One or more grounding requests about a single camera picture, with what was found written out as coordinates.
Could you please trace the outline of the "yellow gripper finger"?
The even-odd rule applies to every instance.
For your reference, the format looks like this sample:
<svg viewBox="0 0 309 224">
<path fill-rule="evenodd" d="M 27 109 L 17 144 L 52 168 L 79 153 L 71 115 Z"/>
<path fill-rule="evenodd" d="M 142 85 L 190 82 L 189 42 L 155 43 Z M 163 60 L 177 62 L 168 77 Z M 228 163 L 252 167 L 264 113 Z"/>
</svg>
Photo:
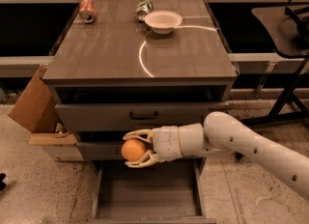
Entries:
<svg viewBox="0 0 309 224">
<path fill-rule="evenodd" d="M 156 129 L 138 129 L 130 131 L 123 137 L 124 140 L 138 139 L 140 141 L 151 143 L 155 135 Z"/>
<path fill-rule="evenodd" d="M 158 156 L 152 150 L 147 150 L 137 161 L 127 161 L 129 168 L 145 168 L 158 163 Z"/>
</svg>

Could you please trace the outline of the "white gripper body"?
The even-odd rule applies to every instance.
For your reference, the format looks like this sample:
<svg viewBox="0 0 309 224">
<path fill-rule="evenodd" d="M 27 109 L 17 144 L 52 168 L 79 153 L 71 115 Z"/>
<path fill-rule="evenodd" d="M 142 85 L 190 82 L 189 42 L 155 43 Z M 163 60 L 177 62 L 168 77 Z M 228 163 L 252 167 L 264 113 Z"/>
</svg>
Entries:
<svg viewBox="0 0 309 224">
<path fill-rule="evenodd" d="M 163 126 L 153 137 L 153 148 L 160 162 L 170 162 L 182 158 L 179 131 L 176 126 Z"/>
</svg>

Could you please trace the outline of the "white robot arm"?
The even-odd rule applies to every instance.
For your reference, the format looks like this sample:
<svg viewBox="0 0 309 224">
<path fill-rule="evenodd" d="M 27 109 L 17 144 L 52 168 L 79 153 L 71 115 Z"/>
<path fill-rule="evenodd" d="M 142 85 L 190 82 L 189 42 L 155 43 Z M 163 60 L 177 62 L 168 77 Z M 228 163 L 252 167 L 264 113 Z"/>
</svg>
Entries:
<svg viewBox="0 0 309 224">
<path fill-rule="evenodd" d="M 126 162 L 130 168 L 236 152 L 249 157 L 309 200 L 309 157 L 261 136 L 224 112 L 211 112 L 202 124 L 134 130 L 124 139 L 150 145 L 138 158 Z"/>
</svg>

